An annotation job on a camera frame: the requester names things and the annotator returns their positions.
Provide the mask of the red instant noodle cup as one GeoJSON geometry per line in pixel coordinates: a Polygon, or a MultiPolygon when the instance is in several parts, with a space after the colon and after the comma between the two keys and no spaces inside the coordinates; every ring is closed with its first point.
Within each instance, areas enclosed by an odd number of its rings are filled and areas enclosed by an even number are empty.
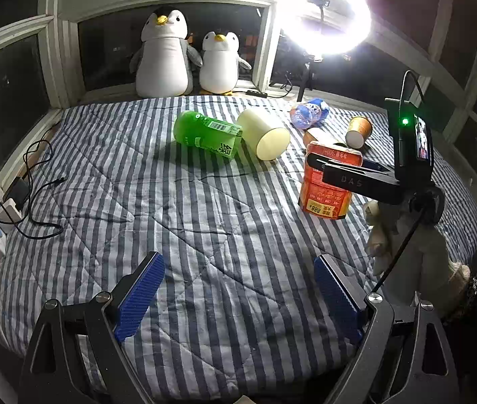
{"type": "MultiPolygon", "coordinates": [[[[356,149],[311,141],[306,154],[322,155],[336,162],[361,166],[363,155],[356,149]]],[[[353,193],[323,182],[323,172],[304,163],[304,177],[300,189],[299,204],[304,212],[331,220],[343,219],[348,212],[353,193]]]]}

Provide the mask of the near brown paper cup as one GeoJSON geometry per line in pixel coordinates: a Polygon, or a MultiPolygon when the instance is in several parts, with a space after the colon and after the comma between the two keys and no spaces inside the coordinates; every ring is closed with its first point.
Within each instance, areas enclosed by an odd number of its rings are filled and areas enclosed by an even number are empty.
{"type": "Polygon", "coordinates": [[[303,143],[305,146],[308,146],[312,142],[320,142],[324,143],[328,140],[329,134],[327,134],[323,129],[321,128],[309,128],[304,132],[303,135],[303,143]]]}

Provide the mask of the brown paper cup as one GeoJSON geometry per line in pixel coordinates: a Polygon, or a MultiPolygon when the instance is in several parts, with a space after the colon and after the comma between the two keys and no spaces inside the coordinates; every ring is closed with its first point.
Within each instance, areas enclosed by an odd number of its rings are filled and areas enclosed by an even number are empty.
{"type": "Polygon", "coordinates": [[[305,146],[308,146],[312,142],[320,142],[324,143],[328,140],[329,134],[327,134],[323,129],[321,128],[309,128],[304,132],[303,135],[303,143],[305,146]]]}
{"type": "Polygon", "coordinates": [[[348,125],[345,142],[352,149],[361,149],[373,132],[373,124],[365,117],[353,117],[348,125]]]}

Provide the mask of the cream paper cup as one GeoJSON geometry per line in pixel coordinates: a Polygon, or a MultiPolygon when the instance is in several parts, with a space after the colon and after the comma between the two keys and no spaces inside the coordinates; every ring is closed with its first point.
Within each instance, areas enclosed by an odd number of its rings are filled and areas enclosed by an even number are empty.
{"type": "Polygon", "coordinates": [[[246,108],[236,123],[242,127],[242,139],[263,162],[281,156],[291,142],[291,134],[279,118],[261,107],[246,108]]]}

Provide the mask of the far brown paper cup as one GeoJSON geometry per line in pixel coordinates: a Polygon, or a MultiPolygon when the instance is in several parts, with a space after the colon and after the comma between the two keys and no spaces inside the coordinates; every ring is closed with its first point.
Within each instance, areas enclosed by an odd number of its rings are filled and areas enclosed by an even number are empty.
{"type": "Polygon", "coordinates": [[[352,149],[361,149],[373,132],[373,124],[365,117],[353,117],[348,125],[345,142],[352,149]]]}

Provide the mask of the green plastic cup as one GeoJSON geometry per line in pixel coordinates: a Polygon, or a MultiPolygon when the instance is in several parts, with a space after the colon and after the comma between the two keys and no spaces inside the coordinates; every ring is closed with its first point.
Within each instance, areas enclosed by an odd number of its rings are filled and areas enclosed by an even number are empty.
{"type": "Polygon", "coordinates": [[[242,140],[242,127],[205,116],[197,111],[184,111],[174,124],[174,137],[187,147],[214,152],[232,159],[242,140]]]}

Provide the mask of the black light tripod stand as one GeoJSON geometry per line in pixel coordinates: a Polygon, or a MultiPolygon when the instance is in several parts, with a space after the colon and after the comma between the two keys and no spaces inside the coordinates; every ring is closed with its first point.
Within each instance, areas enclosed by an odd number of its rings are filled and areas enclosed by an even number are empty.
{"type": "Polygon", "coordinates": [[[299,91],[296,99],[297,102],[302,102],[306,87],[310,86],[311,78],[313,77],[313,65],[321,63],[322,61],[322,56],[306,55],[304,69],[302,71],[299,91]]]}

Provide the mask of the black power strip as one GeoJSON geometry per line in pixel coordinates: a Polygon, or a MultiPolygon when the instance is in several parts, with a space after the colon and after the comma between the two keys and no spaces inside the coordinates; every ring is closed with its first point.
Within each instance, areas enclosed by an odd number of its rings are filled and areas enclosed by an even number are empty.
{"type": "Polygon", "coordinates": [[[246,95],[248,96],[253,96],[253,97],[258,97],[258,98],[263,98],[263,99],[266,99],[268,97],[268,94],[264,93],[264,92],[259,92],[259,91],[256,91],[256,90],[247,90],[245,92],[246,95]]]}

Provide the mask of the striped blue white quilt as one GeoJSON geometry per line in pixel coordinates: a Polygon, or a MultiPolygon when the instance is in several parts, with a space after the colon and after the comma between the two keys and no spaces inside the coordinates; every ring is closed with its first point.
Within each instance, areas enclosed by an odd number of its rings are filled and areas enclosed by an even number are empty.
{"type": "Polygon", "coordinates": [[[332,221],[299,205],[305,148],[261,162],[176,143],[177,116],[233,121],[287,103],[223,97],[149,99],[66,109],[31,174],[31,218],[0,261],[0,335],[23,356],[43,303],[91,300],[151,251],[166,259],[155,300],[124,349],[157,401],[253,398],[319,402],[353,347],[336,330],[313,276],[331,254],[363,287],[364,197],[332,221]]]}

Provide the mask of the small plush penguin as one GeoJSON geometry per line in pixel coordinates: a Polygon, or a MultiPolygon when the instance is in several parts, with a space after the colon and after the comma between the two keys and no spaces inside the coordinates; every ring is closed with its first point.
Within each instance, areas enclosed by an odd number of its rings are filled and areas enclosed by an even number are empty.
{"type": "Polygon", "coordinates": [[[203,38],[203,65],[199,69],[202,90],[213,94],[226,94],[239,80],[240,68],[252,70],[249,62],[239,54],[240,41],[234,32],[225,35],[214,31],[203,38]]]}

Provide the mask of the phone clip holder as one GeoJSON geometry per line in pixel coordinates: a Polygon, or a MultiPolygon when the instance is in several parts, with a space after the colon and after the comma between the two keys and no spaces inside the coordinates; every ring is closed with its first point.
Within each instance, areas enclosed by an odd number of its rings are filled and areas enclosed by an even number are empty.
{"type": "Polygon", "coordinates": [[[328,13],[331,0],[307,0],[310,4],[316,5],[320,10],[320,23],[323,24],[325,15],[328,13]]]}

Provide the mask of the black charger adapter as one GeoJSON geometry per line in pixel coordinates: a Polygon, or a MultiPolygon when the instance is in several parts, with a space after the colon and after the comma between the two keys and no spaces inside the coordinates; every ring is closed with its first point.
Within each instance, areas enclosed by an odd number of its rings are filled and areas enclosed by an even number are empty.
{"type": "Polygon", "coordinates": [[[10,184],[3,196],[3,202],[12,200],[16,208],[21,211],[25,202],[28,201],[30,196],[29,184],[22,177],[16,177],[10,184]]]}

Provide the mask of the large plush penguin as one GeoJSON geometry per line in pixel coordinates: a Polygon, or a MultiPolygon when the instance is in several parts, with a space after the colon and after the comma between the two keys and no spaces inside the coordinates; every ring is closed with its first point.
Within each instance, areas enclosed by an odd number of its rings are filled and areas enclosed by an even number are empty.
{"type": "Polygon", "coordinates": [[[136,74],[136,94],[140,98],[166,98],[191,93],[194,81],[191,66],[203,66],[199,52],[186,37],[185,15],[176,7],[159,6],[146,19],[141,32],[141,48],[133,55],[130,71],[136,74]]]}

